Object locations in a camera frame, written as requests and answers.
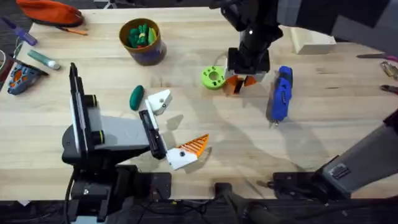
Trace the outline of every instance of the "white block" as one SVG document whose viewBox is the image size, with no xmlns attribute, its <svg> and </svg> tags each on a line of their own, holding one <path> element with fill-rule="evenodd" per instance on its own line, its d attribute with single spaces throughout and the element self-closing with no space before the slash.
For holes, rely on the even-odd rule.
<svg viewBox="0 0 398 224">
<path fill-rule="evenodd" d="M 170 90 L 164 90 L 148 96 L 150 107 L 156 116 L 161 115 L 166 110 L 172 99 Z"/>
<path fill-rule="evenodd" d="M 168 150 L 166 157 L 167 161 L 174 170 L 177 170 L 198 160 L 196 154 L 178 148 Z"/>
<path fill-rule="evenodd" d="M 327 54 L 336 45 L 334 37 L 298 27 L 290 28 L 290 36 L 299 55 Z"/>
</svg>

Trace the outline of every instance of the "tape roll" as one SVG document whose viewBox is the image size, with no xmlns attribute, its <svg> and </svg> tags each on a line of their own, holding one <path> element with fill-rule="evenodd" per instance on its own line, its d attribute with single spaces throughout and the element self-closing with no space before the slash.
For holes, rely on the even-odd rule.
<svg viewBox="0 0 398 224">
<path fill-rule="evenodd" d="M 219 66 L 206 67 L 201 73 L 201 82 L 209 90 L 218 90 L 225 84 L 224 69 Z"/>
</svg>

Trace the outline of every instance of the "scissors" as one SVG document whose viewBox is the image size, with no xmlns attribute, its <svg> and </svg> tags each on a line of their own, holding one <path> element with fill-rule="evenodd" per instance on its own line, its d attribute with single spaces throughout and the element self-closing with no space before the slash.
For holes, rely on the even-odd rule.
<svg viewBox="0 0 398 224">
<path fill-rule="evenodd" d="M 357 55 L 357 58 L 382 58 L 382 59 L 387 59 L 393 62 L 398 62 L 398 57 L 391 56 L 388 54 L 363 54 L 363 55 Z"/>
</svg>

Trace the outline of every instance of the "cup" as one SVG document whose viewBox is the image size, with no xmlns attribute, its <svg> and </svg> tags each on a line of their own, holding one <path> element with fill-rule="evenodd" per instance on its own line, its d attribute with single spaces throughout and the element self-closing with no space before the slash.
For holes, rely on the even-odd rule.
<svg viewBox="0 0 398 224">
<path fill-rule="evenodd" d="M 143 48 L 132 48 L 127 38 L 132 28 L 138 28 L 140 25 L 147 24 L 148 27 L 153 28 L 156 32 L 157 38 L 154 43 Z M 156 65 L 167 53 L 167 48 L 162 41 L 162 36 L 158 25 L 150 19 L 133 19 L 122 26 L 119 32 L 119 39 L 124 48 L 130 53 L 133 59 L 140 65 Z"/>
</svg>

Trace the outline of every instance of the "wooden tabletop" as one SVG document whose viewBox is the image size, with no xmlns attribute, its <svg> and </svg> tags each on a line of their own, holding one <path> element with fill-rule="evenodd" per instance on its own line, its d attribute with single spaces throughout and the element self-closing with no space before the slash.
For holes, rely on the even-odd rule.
<svg viewBox="0 0 398 224">
<path fill-rule="evenodd" d="M 173 101 L 158 116 L 160 131 L 171 147 L 210 134 L 200 161 L 173 171 L 166 160 L 146 153 L 126 161 L 143 171 L 171 172 L 173 198 L 207 198 L 215 182 L 231 182 L 243 197 L 274 198 L 260 187 L 273 172 L 316 170 L 378 127 L 398 105 L 398 96 L 379 90 L 395 81 L 380 60 L 358 59 L 374 50 L 338 44 L 328 55 L 295 55 L 289 39 L 273 43 L 271 72 L 262 83 L 240 95 L 207 90 L 201 71 L 223 65 L 228 47 L 239 34 L 219 11 L 208 8 L 83 10 L 89 36 L 34 24 L 36 47 L 22 46 L 18 59 L 49 72 L 25 93 L 0 93 L 0 199 L 62 199 L 72 172 L 61 160 L 61 138 L 71 124 L 68 68 L 75 62 L 87 94 L 96 94 L 107 116 L 138 118 L 129 97 L 136 85 L 147 94 L 170 89 Z M 122 25 L 134 18 L 156 21 L 167 44 L 167 56 L 153 67 L 138 65 L 118 39 Z M 30 49 L 55 59 L 53 71 L 27 56 Z M 274 70 L 294 71 L 289 118 L 269 128 L 265 112 Z M 373 183 L 354 197 L 387 197 L 397 193 L 398 176 Z"/>
</svg>

